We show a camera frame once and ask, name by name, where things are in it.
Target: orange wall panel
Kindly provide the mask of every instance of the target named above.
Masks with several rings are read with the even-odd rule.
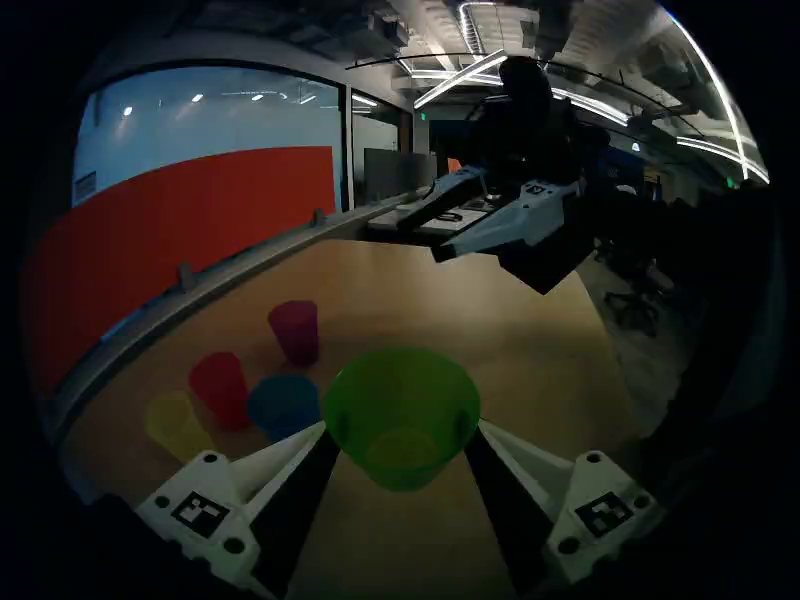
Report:
[[[113,325],[193,270],[335,211],[330,147],[267,148],[168,165],[71,210],[28,257],[21,325],[51,392]]]

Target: glass wall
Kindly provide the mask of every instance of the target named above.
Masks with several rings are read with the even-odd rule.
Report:
[[[355,205],[363,206],[371,200],[368,198],[367,174],[364,171],[365,151],[388,150],[400,151],[400,121],[402,112],[370,98],[364,94],[353,92],[353,193]]]
[[[72,204],[146,171],[202,156],[328,146],[342,210],[339,89],[238,67],[154,71],[94,93],[81,123]]]

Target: green plastic cup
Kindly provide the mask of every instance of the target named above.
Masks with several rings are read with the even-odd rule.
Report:
[[[439,354],[392,348],[365,354],[333,381],[323,406],[339,447],[381,487],[418,490],[472,437],[480,396]]]

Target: pink plastic cup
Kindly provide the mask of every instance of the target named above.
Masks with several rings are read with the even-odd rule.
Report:
[[[250,423],[242,364],[232,352],[216,352],[189,373],[192,391],[214,413],[220,429],[237,431]]]
[[[290,363],[308,367],[317,362],[319,334],[316,304],[310,300],[290,300],[273,308],[268,319]]]

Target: blue plastic cup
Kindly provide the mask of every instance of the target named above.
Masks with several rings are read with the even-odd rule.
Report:
[[[322,419],[317,386],[302,375],[265,377],[250,392],[247,414],[270,441],[279,442]]]

